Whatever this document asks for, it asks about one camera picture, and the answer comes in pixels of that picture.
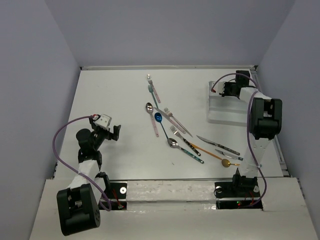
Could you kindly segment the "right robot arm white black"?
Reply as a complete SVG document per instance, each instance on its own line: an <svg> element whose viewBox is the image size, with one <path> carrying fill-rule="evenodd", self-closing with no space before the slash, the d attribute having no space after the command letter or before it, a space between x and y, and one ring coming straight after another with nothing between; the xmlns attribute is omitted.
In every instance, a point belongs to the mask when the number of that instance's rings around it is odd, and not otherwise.
<svg viewBox="0 0 320 240"><path fill-rule="evenodd" d="M215 195L223 198L264 196L260 193L258 176L262 176L262 159L267 146L282 129L283 102L260 92L258 84L244 70L234 72L233 82L221 79L211 88L222 97L236 97L247 103L247 150L231 181L217 182Z"/></svg>

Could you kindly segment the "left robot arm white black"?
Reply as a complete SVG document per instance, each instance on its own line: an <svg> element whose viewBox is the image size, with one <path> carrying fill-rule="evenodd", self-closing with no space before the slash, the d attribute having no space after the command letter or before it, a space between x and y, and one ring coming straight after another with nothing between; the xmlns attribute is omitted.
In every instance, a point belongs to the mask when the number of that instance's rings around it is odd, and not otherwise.
<svg viewBox="0 0 320 240"><path fill-rule="evenodd" d="M105 114L87 117L91 129L83 128L76 133L79 145L78 168L57 160L75 172L70 185L56 195L59 222L64 236L70 236L101 224L100 208L111 211L112 205L107 197L111 191L108 175L101 171L102 154L99 147L105 140L119 139L121 126L109 126L112 118Z"/></svg>

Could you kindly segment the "silver fork slim handle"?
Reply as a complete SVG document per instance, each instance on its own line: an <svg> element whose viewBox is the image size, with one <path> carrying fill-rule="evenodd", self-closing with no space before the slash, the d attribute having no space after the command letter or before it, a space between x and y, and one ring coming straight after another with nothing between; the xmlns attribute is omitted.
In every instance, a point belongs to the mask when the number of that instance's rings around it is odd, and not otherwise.
<svg viewBox="0 0 320 240"><path fill-rule="evenodd" d="M171 119L176 122L178 125L180 125L178 123L178 121L174 118L173 114L169 111L169 109L167 107L164 108L164 112L169 116L171 117Z"/></svg>

